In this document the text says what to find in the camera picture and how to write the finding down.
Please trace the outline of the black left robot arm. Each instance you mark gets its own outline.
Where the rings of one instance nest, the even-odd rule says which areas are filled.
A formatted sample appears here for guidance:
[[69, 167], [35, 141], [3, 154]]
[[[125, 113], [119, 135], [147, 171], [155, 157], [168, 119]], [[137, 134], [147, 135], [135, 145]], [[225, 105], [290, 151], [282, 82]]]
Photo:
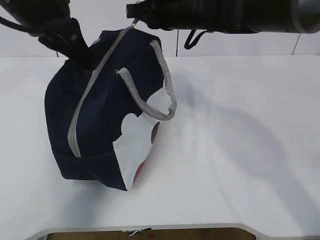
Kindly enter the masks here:
[[0, 24], [36, 37], [80, 67], [93, 69], [94, 57], [69, 4], [69, 0], [2, 0], [0, 6], [17, 22], [1, 17]]

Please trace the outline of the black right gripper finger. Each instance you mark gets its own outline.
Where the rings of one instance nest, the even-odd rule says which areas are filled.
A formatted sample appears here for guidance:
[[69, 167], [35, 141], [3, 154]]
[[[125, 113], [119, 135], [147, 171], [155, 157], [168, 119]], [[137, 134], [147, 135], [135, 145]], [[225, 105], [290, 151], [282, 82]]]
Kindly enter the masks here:
[[128, 19], [147, 19], [152, 16], [152, 2], [142, 1], [126, 5], [126, 17]]
[[148, 28], [155, 28], [155, 23], [153, 22], [152, 19], [137, 18], [136, 20], [137, 20], [138, 22], [144, 23]]

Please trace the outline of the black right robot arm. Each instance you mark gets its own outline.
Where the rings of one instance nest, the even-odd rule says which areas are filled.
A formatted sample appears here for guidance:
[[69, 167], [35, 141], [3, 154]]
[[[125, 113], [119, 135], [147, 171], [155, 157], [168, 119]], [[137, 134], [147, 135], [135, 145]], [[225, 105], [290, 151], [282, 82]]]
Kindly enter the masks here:
[[144, 0], [127, 4], [126, 16], [166, 31], [313, 34], [320, 30], [318, 0]]

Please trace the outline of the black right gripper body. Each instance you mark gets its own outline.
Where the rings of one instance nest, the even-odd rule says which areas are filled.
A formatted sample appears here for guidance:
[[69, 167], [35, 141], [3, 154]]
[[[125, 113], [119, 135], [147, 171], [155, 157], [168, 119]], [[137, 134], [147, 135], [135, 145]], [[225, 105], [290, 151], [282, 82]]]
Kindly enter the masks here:
[[147, 26], [151, 29], [204, 29], [208, 13], [203, 0], [151, 0]]

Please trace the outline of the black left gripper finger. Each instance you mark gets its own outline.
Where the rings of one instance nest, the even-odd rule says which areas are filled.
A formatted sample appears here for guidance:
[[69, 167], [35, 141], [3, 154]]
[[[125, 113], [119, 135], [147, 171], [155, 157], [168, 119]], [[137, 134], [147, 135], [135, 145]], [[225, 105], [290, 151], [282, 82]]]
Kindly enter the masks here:
[[84, 69], [94, 67], [94, 57], [83, 38], [71, 39], [66, 46], [65, 55]]

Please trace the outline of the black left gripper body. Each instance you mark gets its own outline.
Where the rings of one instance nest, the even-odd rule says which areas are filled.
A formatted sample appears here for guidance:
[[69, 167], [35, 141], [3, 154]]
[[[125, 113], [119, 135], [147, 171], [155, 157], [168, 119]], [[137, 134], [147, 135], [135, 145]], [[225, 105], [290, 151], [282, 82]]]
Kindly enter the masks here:
[[77, 37], [83, 38], [80, 24], [77, 19], [70, 18], [54, 29], [52, 34], [39, 37], [38, 41], [45, 47], [65, 55], [68, 42]]

